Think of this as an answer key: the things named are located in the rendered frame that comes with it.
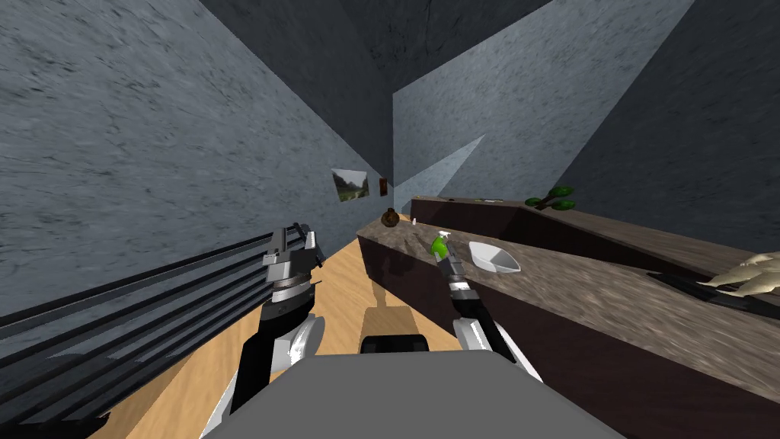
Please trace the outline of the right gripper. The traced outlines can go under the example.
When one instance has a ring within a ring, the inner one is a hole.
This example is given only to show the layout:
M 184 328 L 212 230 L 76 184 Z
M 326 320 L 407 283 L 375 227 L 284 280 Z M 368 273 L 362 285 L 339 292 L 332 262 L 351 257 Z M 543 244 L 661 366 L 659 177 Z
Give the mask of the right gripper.
M 462 263 L 453 253 L 449 253 L 445 258 L 437 256 L 436 263 L 449 284 L 465 282 Z

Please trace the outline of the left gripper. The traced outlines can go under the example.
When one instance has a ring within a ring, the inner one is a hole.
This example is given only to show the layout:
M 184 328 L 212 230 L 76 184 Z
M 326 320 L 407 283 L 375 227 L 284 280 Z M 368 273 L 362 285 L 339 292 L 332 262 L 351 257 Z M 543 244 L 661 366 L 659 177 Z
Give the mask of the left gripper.
M 304 248 L 287 249 L 287 229 L 273 231 L 262 265 L 267 269 L 267 282 L 274 287 L 289 287 L 312 279 L 312 271 L 322 266 L 321 249 L 316 232 L 308 224 L 300 224 Z

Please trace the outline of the green spray bottle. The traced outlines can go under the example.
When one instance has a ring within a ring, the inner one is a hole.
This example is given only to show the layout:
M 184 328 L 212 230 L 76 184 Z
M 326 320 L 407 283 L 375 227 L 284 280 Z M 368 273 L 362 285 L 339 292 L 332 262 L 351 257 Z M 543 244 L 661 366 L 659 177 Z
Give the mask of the green spray bottle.
M 430 254 L 436 259 L 437 263 L 446 260 L 452 254 L 452 249 L 449 247 L 450 235 L 451 232 L 449 231 L 437 231 L 436 238 L 430 245 Z

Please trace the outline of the white bowl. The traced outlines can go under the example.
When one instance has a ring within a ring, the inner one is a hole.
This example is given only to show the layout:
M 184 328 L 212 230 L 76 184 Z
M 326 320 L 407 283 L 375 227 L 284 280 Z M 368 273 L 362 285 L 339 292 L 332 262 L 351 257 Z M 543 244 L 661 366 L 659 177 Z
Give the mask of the white bowl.
M 521 267 L 517 260 L 502 248 L 482 242 L 469 242 L 471 260 L 477 268 L 491 273 L 518 273 Z

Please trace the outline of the green leafy plant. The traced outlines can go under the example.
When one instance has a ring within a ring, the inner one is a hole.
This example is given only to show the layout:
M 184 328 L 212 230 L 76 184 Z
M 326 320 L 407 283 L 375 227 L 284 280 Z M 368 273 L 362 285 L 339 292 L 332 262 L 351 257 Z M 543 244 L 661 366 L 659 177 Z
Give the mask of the green leafy plant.
M 553 187 L 544 198 L 530 197 L 524 200 L 524 205 L 536 210 L 553 209 L 558 211 L 572 210 L 576 207 L 576 202 L 566 199 L 566 196 L 572 195 L 573 187 L 557 186 Z

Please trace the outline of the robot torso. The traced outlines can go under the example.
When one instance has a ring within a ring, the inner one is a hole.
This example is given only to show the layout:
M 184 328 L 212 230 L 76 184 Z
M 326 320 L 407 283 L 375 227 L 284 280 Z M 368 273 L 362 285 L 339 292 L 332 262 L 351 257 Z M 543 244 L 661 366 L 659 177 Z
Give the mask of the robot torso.
M 627 439 L 487 350 L 315 355 L 204 439 Z

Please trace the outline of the black slatted rack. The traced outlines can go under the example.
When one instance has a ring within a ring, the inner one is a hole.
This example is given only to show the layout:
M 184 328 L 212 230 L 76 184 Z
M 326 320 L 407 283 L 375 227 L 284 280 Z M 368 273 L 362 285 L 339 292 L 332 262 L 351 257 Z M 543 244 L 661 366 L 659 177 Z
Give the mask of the black slatted rack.
M 25 308 L 0 303 L 0 439 L 89 439 L 117 404 L 261 311 L 272 234 Z

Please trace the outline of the pale beige sculpture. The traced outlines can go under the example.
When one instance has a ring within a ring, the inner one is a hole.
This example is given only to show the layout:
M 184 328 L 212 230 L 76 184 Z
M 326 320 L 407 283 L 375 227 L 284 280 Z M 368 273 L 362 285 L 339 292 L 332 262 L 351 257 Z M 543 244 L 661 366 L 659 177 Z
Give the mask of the pale beige sculpture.
M 725 284 L 743 282 L 735 291 L 718 290 L 730 296 L 745 297 L 761 293 L 771 293 L 780 287 L 780 252 L 754 255 L 724 274 L 713 277 L 701 285 L 718 287 Z

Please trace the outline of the landscape picture on wall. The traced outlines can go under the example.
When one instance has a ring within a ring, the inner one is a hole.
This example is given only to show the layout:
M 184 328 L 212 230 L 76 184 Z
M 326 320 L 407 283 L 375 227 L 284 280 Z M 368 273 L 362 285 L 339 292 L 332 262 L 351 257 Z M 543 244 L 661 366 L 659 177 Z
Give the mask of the landscape picture on wall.
M 331 169 L 332 178 L 340 202 L 355 200 L 369 195 L 366 171 Z

